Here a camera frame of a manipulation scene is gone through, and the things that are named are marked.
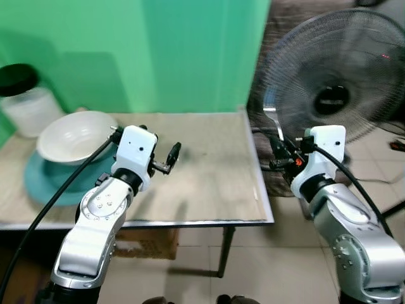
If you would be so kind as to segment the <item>beige woven table mat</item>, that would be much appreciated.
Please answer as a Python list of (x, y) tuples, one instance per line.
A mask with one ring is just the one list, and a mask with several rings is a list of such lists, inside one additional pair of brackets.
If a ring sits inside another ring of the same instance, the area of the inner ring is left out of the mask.
[[(164, 160), (179, 142), (168, 175), (156, 173), (125, 214), (128, 227), (271, 222), (273, 217), (247, 115), (235, 113), (117, 113), (122, 125), (157, 134)], [(23, 171), (35, 140), (13, 134), (0, 145), (0, 231), (28, 228), (41, 207), (24, 188)]]

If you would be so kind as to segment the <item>black electric fan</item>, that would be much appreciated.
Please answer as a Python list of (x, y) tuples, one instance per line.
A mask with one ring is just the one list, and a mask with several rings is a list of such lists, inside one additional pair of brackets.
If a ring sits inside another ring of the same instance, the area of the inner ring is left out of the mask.
[(301, 138), (316, 125), (344, 125), (352, 142), (403, 104), (405, 32), (372, 9), (338, 9), (287, 32), (263, 67), (285, 138)]

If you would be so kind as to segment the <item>cardboard box under table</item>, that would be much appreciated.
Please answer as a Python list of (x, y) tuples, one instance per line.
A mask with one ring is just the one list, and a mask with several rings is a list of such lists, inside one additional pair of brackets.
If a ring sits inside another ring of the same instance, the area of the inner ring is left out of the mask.
[(174, 260), (180, 229), (122, 229), (113, 255), (122, 258)]

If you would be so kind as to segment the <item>white ceramic bowl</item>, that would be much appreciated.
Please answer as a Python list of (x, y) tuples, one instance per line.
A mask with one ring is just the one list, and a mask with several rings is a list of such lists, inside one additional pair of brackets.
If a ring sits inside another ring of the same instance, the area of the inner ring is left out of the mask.
[(79, 165), (118, 127), (110, 114), (78, 111), (50, 123), (37, 138), (37, 154), (49, 162)]

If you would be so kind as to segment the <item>black metal table leg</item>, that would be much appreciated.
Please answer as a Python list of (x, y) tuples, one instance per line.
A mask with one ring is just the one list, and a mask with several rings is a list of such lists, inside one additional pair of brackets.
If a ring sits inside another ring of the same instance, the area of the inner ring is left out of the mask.
[(221, 240), (219, 266), (217, 268), (217, 278), (223, 278), (228, 263), (228, 256), (232, 247), (232, 241), (234, 240), (235, 226), (223, 227), (223, 235)]

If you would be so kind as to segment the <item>black slanted metal bar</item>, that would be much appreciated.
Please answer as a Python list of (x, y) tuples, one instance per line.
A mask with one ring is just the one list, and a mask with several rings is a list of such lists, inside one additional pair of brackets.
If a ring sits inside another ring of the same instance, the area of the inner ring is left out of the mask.
[(391, 206), (387, 210), (381, 213), (380, 219), (387, 219), (391, 215), (396, 214), (397, 212), (402, 211), (405, 208), (405, 200), (400, 200), (396, 205)]

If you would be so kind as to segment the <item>teal plate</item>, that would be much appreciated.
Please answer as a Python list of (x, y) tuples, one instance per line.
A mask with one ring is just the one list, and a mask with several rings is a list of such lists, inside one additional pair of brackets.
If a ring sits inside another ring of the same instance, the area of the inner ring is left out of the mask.
[[(75, 206), (84, 194), (96, 186), (98, 177), (112, 173), (115, 151), (109, 147), (90, 163), (59, 197), (55, 206)], [(24, 170), (24, 186), (37, 203), (46, 205), (55, 192), (69, 179), (78, 165), (65, 165), (43, 159), (37, 151), (32, 154)]]

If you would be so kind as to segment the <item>dark robot right foot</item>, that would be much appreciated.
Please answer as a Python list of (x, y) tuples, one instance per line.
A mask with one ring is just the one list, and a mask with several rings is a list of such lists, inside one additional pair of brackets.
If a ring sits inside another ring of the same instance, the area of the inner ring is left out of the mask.
[(215, 304), (257, 304), (257, 302), (243, 295), (228, 295), (224, 293), (217, 296)]

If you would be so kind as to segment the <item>clear jar with black lid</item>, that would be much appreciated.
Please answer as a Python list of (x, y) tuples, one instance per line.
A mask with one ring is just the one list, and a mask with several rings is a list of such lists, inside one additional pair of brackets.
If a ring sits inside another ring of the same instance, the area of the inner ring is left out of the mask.
[(63, 108), (34, 66), (24, 63), (0, 67), (0, 110), (26, 138), (37, 138), (59, 118)]

